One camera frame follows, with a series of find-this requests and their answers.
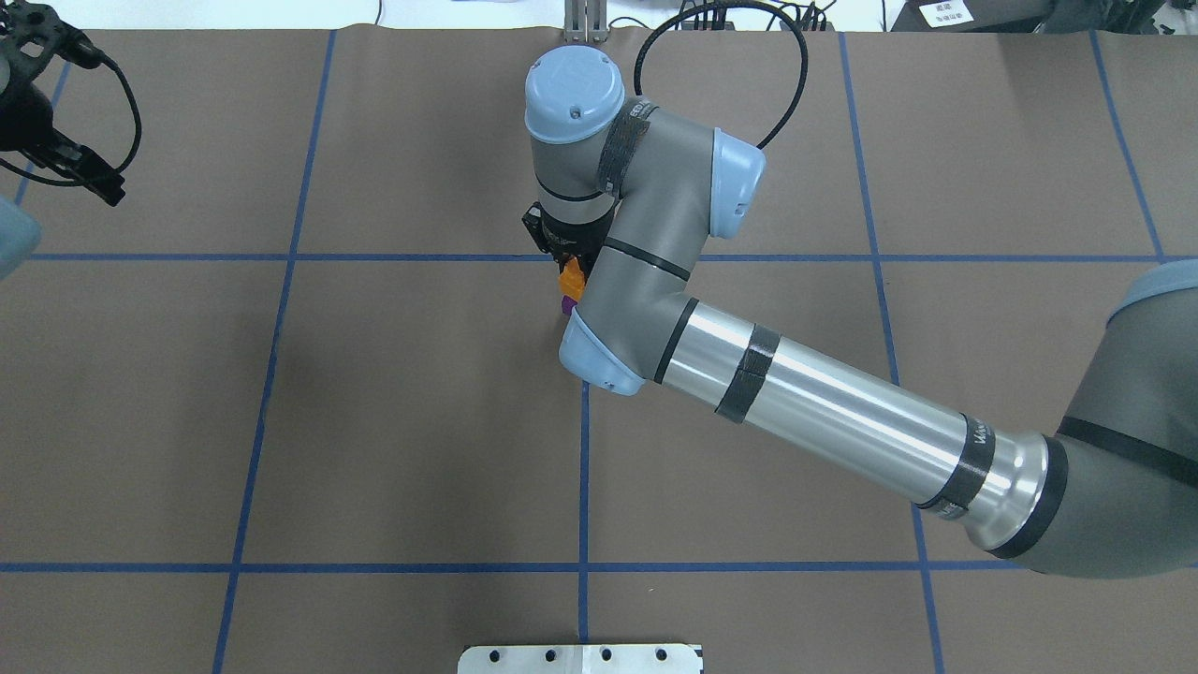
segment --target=white bracket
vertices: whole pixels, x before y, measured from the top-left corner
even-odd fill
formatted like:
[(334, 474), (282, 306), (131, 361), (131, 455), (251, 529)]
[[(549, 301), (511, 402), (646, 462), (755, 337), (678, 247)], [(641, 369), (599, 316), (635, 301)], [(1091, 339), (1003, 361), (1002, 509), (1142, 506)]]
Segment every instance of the white bracket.
[(607, 0), (565, 0), (565, 41), (607, 41)]
[(703, 674), (703, 648), (686, 644), (474, 646), (458, 674)]

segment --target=black band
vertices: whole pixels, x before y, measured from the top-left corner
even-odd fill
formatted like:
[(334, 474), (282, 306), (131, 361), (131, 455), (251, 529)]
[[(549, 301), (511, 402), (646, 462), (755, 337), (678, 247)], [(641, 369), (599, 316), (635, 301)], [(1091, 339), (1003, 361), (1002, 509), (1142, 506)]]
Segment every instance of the black band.
[(994, 463), (994, 431), (969, 415), (962, 417), (966, 418), (966, 444), (957, 467), (931, 500), (918, 504), (920, 510), (936, 510), (943, 520), (957, 520), (969, 510)]
[(1048, 445), (1048, 470), (1043, 490), (1040, 491), (1040, 499), (1031, 509), (1028, 521), (1010, 541), (986, 551), (998, 559), (1016, 558), (1030, 551), (1057, 517), (1057, 509), (1065, 497), (1065, 486), (1069, 484), (1069, 457), (1065, 455), (1065, 448), (1054, 438), (1045, 438), (1045, 443)]
[(649, 115), (658, 107), (645, 97), (629, 98), (607, 129), (607, 139), (599, 154), (595, 187), (617, 199), (623, 198), (624, 176), (641, 138), (649, 129)]
[(686, 308), (682, 310), (682, 315), (678, 316), (678, 322), (674, 323), (674, 330), (670, 333), (670, 341), (666, 342), (666, 351), (661, 354), (661, 362), (658, 363), (658, 374), (653, 376), (653, 381), (661, 384), (661, 381), (666, 378), (666, 369), (670, 368), (670, 362), (673, 359), (673, 352), (678, 348), (678, 340), (682, 340), (682, 333), (686, 329), (686, 323), (690, 322), (690, 314), (695, 312), (695, 306), (698, 305), (698, 299), (691, 297), (686, 302)]
[(724, 417), (733, 424), (740, 424), (749, 414), (749, 408), (757, 400), (762, 385), (766, 384), (766, 374), (774, 363), (774, 354), (778, 345), (782, 341), (782, 335), (761, 324), (752, 326), (752, 334), (749, 335), (749, 346), (740, 356), (737, 372), (732, 376), (728, 390), (724, 393), (715, 414)]
[(1094, 445), (1100, 450), (1106, 450), (1198, 490), (1198, 462), (1164, 448), (1072, 417), (1066, 417), (1060, 421), (1060, 429), (1057, 430), (1057, 433)]
[(557, 192), (553, 192), (549, 187), (545, 187), (545, 183), (540, 181), (539, 175), (537, 176), (537, 184), (540, 184), (540, 188), (544, 189), (545, 193), (549, 194), (550, 196), (555, 199), (561, 199), (563, 201), (574, 201), (575, 204), (582, 201), (589, 201), (591, 199), (598, 199), (599, 196), (603, 196), (603, 192), (595, 192), (593, 194), (587, 194), (586, 196), (567, 196), (565, 194), (558, 194)]
[(631, 256), (641, 260), (642, 262), (651, 263), (651, 265), (660, 268), (661, 271), (672, 273), (672, 274), (677, 275), (678, 278), (682, 278), (683, 280), (690, 280), (690, 272), (686, 271), (685, 268), (683, 268), (683, 267), (673, 263), (672, 261), (670, 261), (670, 260), (667, 260), (665, 257), (659, 257), (659, 256), (654, 255), (653, 253), (651, 253), (648, 250), (642, 250), (641, 248), (637, 248), (636, 245), (633, 245), (631, 243), (624, 243), (619, 238), (612, 238), (611, 236), (609, 236), (603, 242), (603, 244), (606, 245), (606, 247), (609, 247), (609, 248), (613, 248), (616, 250), (619, 250), (621, 253), (624, 253), (625, 255), (631, 255)]

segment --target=orange object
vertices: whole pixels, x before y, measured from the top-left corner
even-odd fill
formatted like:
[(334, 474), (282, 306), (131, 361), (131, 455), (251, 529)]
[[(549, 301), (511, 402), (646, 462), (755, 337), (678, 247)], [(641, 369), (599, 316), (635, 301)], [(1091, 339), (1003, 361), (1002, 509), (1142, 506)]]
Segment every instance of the orange object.
[(570, 261), (565, 262), (561, 275), (557, 277), (557, 286), (567, 297), (575, 302), (582, 300), (582, 290), (587, 286), (587, 279), (582, 275), (582, 267), (579, 266), (577, 257), (570, 257)]

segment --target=white label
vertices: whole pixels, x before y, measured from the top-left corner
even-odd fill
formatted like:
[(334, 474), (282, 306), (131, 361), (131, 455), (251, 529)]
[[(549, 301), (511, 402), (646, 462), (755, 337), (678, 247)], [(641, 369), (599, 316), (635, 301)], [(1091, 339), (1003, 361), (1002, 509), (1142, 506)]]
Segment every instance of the white label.
[(973, 14), (969, 13), (969, 7), (966, 7), (964, 0), (920, 5), (919, 11), (924, 12), (924, 19), (932, 28), (957, 25), (973, 20)]

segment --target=light blue cap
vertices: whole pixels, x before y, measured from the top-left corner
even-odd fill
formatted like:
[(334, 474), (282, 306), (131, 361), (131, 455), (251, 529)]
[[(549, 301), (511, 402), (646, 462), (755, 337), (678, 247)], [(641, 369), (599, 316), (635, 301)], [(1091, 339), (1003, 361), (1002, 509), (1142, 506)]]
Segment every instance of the light blue cap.
[(624, 104), (624, 80), (603, 51), (567, 44), (528, 69), (525, 104), (525, 126), (533, 138), (552, 145), (576, 142), (616, 119)]
[(0, 278), (34, 251), (42, 239), (42, 227), (17, 204), (0, 196)]
[(1163, 263), (1132, 281), (1123, 303), (1111, 312), (1111, 317), (1136, 302), (1191, 287), (1198, 287), (1198, 259)]
[(715, 129), (712, 150), (712, 236), (732, 238), (766, 172), (766, 153)]
[(565, 370), (575, 377), (594, 387), (603, 387), (612, 394), (631, 396), (641, 390), (645, 379), (637, 377), (629, 370), (616, 354), (599, 341), (595, 333), (587, 327), (587, 323), (579, 315), (575, 306), (570, 314), (570, 322), (565, 326), (565, 334), (562, 336), (562, 347), (557, 351)]

